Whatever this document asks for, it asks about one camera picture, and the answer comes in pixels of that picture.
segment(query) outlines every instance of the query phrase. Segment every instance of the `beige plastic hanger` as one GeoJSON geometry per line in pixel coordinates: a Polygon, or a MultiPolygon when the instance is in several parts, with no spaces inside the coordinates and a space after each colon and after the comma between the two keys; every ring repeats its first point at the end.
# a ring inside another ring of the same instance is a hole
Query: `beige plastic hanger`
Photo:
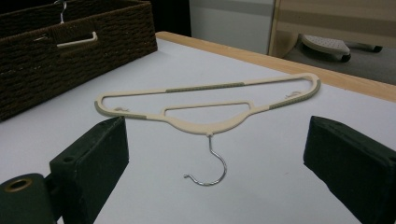
{"type": "Polygon", "coordinates": [[[174,89],[159,89],[159,90],[148,90],[148,91],[118,91],[118,92],[107,92],[99,95],[95,100],[96,109],[108,116],[124,116],[129,119],[145,119],[145,120],[156,120],[167,122],[174,127],[180,129],[183,132],[187,133],[197,133],[197,134],[205,134],[209,138],[209,149],[210,153],[216,156],[223,164],[224,171],[222,176],[213,182],[201,182],[198,181],[193,175],[184,175],[185,178],[190,178],[195,184],[200,186],[213,186],[218,184],[227,173],[227,165],[225,160],[212,149],[212,141],[211,138],[215,133],[221,133],[228,131],[238,124],[242,123],[248,116],[264,112],[271,109],[280,108],[285,105],[295,104],[297,102],[301,102],[303,100],[311,98],[315,93],[318,92],[320,88],[320,80],[317,76],[311,73],[302,73],[293,76],[283,76],[283,77],[269,77],[263,79],[256,80],[247,80],[242,82],[234,82],[234,83],[222,83],[216,85],[208,85],[208,86],[192,86],[192,87],[181,87],[174,89]],[[199,104],[199,105],[174,105],[165,107],[161,114],[149,114],[149,113],[135,113],[131,112],[128,109],[124,109],[122,107],[117,107],[114,109],[110,109],[104,106],[103,101],[105,98],[110,97],[121,97],[121,96],[136,96],[136,95],[149,95],[149,94],[162,94],[162,93],[173,93],[173,92],[183,92],[183,91],[205,91],[205,90],[215,90],[215,89],[225,89],[225,88],[234,88],[234,87],[245,87],[251,85],[261,85],[272,82],[284,82],[291,81],[296,79],[306,79],[312,82],[311,88],[307,91],[295,91],[291,95],[289,95],[286,99],[271,103],[269,105],[261,105],[255,106],[250,101],[232,101],[232,102],[220,102],[220,103],[210,103],[210,104],[199,104]],[[184,108],[195,108],[195,107],[207,107],[207,106],[215,106],[215,105],[248,105],[249,110],[240,113],[239,115],[234,116],[233,118],[224,120],[222,122],[214,122],[209,124],[198,124],[192,123],[185,120],[167,117],[165,115],[168,110],[175,109],[184,109],[184,108]]]}

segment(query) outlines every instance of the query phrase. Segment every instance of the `silver wire hook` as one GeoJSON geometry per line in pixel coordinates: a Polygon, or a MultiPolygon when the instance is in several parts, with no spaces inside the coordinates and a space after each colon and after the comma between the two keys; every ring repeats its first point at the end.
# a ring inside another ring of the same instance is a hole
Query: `silver wire hook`
{"type": "Polygon", "coordinates": [[[59,4],[59,3],[64,4],[64,9],[63,9],[62,12],[61,12],[61,23],[64,23],[64,11],[65,11],[66,8],[67,8],[67,4],[66,4],[66,1],[65,1],[65,0],[57,0],[57,1],[54,2],[54,4],[59,4]]]}
{"type": "Polygon", "coordinates": [[[215,151],[213,151],[213,149],[212,149],[212,136],[213,135],[207,136],[209,138],[209,149],[210,149],[210,153],[212,153],[215,157],[217,157],[223,163],[224,172],[223,172],[222,176],[216,181],[213,181],[210,183],[205,183],[205,182],[198,181],[197,179],[195,179],[195,177],[193,175],[184,175],[184,178],[190,178],[195,184],[200,185],[200,186],[205,186],[205,187],[218,184],[224,178],[224,176],[227,174],[227,165],[225,164],[225,160],[219,154],[217,154],[215,151]]]}

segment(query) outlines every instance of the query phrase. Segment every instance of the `wicker basket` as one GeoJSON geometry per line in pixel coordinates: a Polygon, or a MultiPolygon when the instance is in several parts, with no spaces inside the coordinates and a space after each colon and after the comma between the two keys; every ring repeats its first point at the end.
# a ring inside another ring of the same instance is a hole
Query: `wicker basket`
{"type": "Polygon", "coordinates": [[[63,8],[0,15],[0,121],[157,50],[150,2],[68,1],[60,24],[63,8]]]}

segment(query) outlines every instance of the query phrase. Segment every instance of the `hanger bar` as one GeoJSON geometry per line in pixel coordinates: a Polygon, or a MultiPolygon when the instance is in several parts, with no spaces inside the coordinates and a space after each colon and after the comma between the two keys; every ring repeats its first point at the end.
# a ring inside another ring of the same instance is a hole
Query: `hanger bar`
{"type": "Polygon", "coordinates": [[[301,73],[292,76],[287,75],[283,77],[269,77],[262,79],[246,80],[242,82],[222,83],[222,84],[206,85],[206,86],[192,86],[192,87],[147,90],[147,91],[106,92],[99,95],[96,98],[94,104],[98,112],[110,117],[124,116],[125,118],[129,118],[129,119],[146,119],[146,120],[163,121],[173,125],[174,127],[180,129],[183,132],[206,134],[207,136],[209,136],[209,135],[213,135],[214,133],[225,132],[236,127],[250,115],[307,100],[311,98],[313,95],[315,95],[315,93],[318,92],[319,88],[320,88],[320,79],[316,75],[312,73],[301,73]],[[206,91],[206,90],[225,89],[225,88],[234,88],[234,87],[245,87],[250,85],[261,85],[265,83],[285,82],[296,79],[306,79],[311,81],[312,85],[310,89],[308,91],[298,92],[295,95],[288,97],[287,99],[273,102],[269,105],[255,106],[250,101],[220,102],[220,103],[200,104],[200,105],[176,105],[176,106],[166,107],[165,109],[163,109],[161,114],[149,114],[149,113],[134,113],[127,110],[111,109],[111,108],[107,108],[103,104],[104,99],[110,97],[149,95],[149,94],[161,94],[161,93],[172,93],[172,92],[183,92],[183,91],[206,91]],[[195,107],[205,107],[205,106],[214,106],[214,105],[241,105],[241,104],[248,104],[249,110],[242,112],[230,119],[221,122],[213,122],[209,124],[192,123],[185,120],[165,116],[166,110],[172,110],[172,109],[195,108],[195,107]]]}

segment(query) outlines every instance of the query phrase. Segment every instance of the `table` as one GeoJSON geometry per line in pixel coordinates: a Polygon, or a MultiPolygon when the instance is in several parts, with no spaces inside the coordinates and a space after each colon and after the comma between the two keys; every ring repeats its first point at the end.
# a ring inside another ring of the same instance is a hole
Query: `table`
{"type": "MultiPolygon", "coordinates": [[[[189,173],[203,180],[221,175],[222,164],[210,155],[205,136],[183,133],[163,122],[128,119],[130,164],[95,223],[359,223],[303,165],[309,119],[313,115],[336,119],[396,148],[395,86],[186,36],[161,32],[157,37],[157,52],[0,123],[1,181],[29,173],[48,175],[52,158],[107,119],[93,106],[104,91],[312,72],[325,83],[313,98],[253,115],[213,136],[213,149],[229,168],[214,187],[200,187],[183,178],[189,173]]],[[[302,81],[106,103],[159,113],[165,105],[240,97],[262,104],[306,87],[302,81]]],[[[244,109],[180,110],[168,116],[214,122],[244,109]]]]}

